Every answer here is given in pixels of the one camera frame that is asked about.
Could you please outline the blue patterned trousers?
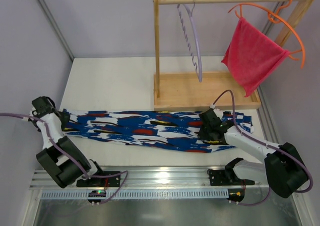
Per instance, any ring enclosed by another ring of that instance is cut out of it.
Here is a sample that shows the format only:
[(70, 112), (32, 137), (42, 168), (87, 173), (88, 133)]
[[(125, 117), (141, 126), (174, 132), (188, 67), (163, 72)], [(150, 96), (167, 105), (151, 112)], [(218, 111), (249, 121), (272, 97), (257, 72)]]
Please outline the blue patterned trousers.
[(213, 153), (231, 149), (220, 141), (198, 138), (202, 121), (198, 111), (79, 111), (63, 109), (69, 122), (62, 127), (67, 136), (120, 145), (166, 150)]

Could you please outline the lilac clothes hanger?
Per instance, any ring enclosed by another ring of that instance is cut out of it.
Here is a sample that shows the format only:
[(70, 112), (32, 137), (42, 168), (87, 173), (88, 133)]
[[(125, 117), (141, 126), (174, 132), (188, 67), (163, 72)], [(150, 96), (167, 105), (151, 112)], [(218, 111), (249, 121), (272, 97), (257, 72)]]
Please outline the lilac clothes hanger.
[[(178, 17), (179, 17), (179, 22), (181, 24), (181, 29), (182, 29), (182, 32), (183, 32), (183, 36), (184, 36), (184, 39), (186, 41), (186, 45), (187, 45), (187, 48), (188, 48), (189, 55), (191, 57), (191, 62), (193, 64), (197, 79), (201, 83), (203, 81), (203, 67), (202, 67), (201, 50), (200, 50), (200, 45), (199, 45), (199, 36), (198, 36), (195, 20), (194, 20), (194, 17), (193, 17), (193, 11), (194, 11), (194, 8), (195, 8), (195, 4), (196, 4), (196, 0), (193, 0), (192, 9), (190, 9), (186, 4), (177, 4), (176, 8), (177, 8), (177, 11), (178, 11)], [(188, 34), (187, 34), (186, 23), (185, 23), (185, 21), (183, 19), (183, 14), (182, 14), (182, 11), (181, 11), (181, 7), (182, 6), (184, 7), (184, 9), (185, 9), (185, 11), (186, 11), (186, 13), (188, 15), (189, 23), (190, 23), (191, 28), (192, 28), (195, 52), (193, 52), (193, 50), (192, 50), (192, 43), (191, 43), (191, 40), (189, 39)]]

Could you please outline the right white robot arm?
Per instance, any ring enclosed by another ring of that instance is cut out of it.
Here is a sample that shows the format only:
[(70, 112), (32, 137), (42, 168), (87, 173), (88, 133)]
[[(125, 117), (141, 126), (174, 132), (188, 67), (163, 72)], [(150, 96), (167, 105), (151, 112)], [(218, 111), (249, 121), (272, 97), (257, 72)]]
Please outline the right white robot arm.
[(268, 184), (282, 198), (287, 198), (310, 180), (305, 164), (297, 149), (290, 143), (279, 145), (260, 140), (247, 134), (233, 120), (222, 121), (216, 109), (199, 114), (202, 125), (198, 133), (200, 140), (235, 146), (248, 153), (258, 163), (237, 158), (225, 166), (228, 177), (249, 179)]

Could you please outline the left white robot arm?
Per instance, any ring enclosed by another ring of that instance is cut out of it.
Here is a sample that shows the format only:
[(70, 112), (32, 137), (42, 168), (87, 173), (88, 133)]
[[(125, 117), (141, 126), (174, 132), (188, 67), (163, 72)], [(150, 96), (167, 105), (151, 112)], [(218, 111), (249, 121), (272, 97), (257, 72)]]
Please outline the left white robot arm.
[(61, 188), (83, 179), (93, 184), (103, 171), (95, 161), (89, 161), (75, 144), (63, 133), (70, 120), (67, 112), (59, 111), (47, 96), (32, 100), (32, 123), (42, 134), (42, 151), (37, 161)]

